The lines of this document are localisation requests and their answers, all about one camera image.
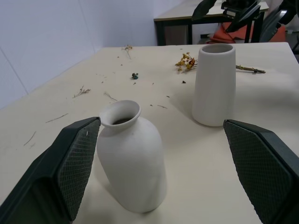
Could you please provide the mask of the white flared-neck ceramic vase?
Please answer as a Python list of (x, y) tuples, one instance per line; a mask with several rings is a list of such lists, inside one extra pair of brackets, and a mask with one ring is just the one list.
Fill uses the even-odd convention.
[(129, 211), (145, 213), (163, 202), (167, 181), (159, 131), (140, 115), (135, 101), (109, 104), (100, 113), (104, 128), (96, 147), (116, 200)]

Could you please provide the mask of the pointed black finger of the right gripper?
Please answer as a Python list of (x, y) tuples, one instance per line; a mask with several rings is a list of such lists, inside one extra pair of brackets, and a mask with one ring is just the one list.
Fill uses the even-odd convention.
[(260, 5), (253, 4), (250, 7), (242, 10), (235, 10), (232, 8), (225, 9), (225, 15), (228, 18), (232, 18), (231, 24), (226, 29), (227, 33), (236, 32), (240, 28), (246, 26), (250, 21), (259, 14)]
[(202, 0), (192, 14), (192, 20), (199, 20), (204, 17), (215, 5), (217, 0)]

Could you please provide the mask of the dark grey office chair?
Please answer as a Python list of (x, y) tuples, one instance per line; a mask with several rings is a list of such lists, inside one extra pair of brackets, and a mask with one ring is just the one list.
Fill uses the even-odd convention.
[(299, 0), (282, 0), (263, 21), (260, 42), (268, 42), (282, 25), (287, 25), (297, 16), (299, 18)]

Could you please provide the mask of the tall white tapered vase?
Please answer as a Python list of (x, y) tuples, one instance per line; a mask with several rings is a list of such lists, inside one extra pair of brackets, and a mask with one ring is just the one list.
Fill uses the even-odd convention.
[(236, 93), (236, 52), (230, 44), (209, 44), (198, 53), (192, 117), (205, 126), (232, 119)]

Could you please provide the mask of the branched dried twig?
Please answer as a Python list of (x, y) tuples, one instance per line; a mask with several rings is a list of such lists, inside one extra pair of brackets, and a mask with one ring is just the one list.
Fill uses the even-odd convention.
[(91, 91), (91, 89), (85, 89), (84, 86), (82, 86), (79, 89), (78, 93), (74, 94), (73, 98), (79, 97), (79, 96), (81, 96), (83, 94), (88, 94), (90, 91)]

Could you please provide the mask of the black-framed desk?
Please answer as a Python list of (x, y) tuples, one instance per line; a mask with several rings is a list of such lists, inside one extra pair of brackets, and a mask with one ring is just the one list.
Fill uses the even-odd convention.
[[(221, 9), (221, 0), (217, 0), (215, 5), (209, 10), (208, 14), (203, 18), (192, 21), (192, 14), (199, 4), (199, 0), (186, 0), (173, 9), (163, 13), (162, 15), (154, 18), (156, 26), (157, 44), (159, 46), (166, 45), (165, 27), (169, 26), (187, 26), (187, 44), (192, 44), (192, 26), (195, 24), (212, 24), (231, 22), (232, 19), (223, 15), (223, 9)], [(259, 42), (262, 24), (265, 13), (269, 10), (269, 7), (265, 0), (259, 2), (260, 12), (257, 17), (254, 18), (254, 25), (248, 25), (247, 28), (253, 29), (253, 31), (247, 31), (245, 36), (245, 43)]]

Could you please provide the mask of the yellow dried flower bunch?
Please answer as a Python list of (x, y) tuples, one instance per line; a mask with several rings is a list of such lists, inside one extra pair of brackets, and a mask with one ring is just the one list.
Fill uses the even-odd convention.
[[(197, 68), (197, 65), (198, 65), (198, 60), (195, 59), (194, 57), (192, 57), (189, 52), (183, 53), (181, 59), (175, 64), (175, 66), (177, 67), (177, 71), (181, 72), (181, 73), (186, 73), (191, 70), (194, 70)], [(264, 71), (264, 70), (250, 68), (250, 67), (244, 67), (241, 65), (236, 65), (235, 68), (237, 70), (249, 71), (249, 72), (252, 72), (253, 74), (257, 74), (257, 73), (265, 74), (266, 73), (266, 71)]]

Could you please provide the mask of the dried twig with bud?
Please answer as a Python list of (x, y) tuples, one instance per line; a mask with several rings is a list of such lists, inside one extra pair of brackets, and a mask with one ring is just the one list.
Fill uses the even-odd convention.
[(131, 45), (126, 45), (125, 47), (121, 48), (121, 50), (125, 51), (128, 55), (128, 58), (131, 59), (130, 51), (133, 49)]

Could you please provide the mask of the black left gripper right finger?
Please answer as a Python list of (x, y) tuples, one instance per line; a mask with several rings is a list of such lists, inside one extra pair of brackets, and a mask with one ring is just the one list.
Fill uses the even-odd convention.
[(299, 157), (272, 131), (223, 122), (239, 181), (263, 224), (299, 224)]

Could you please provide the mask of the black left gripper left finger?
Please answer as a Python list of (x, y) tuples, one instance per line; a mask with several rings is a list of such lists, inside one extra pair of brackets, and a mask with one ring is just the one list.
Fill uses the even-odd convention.
[(64, 127), (0, 206), (0, 224), (72, 224), (87, 186), (101, 121)]

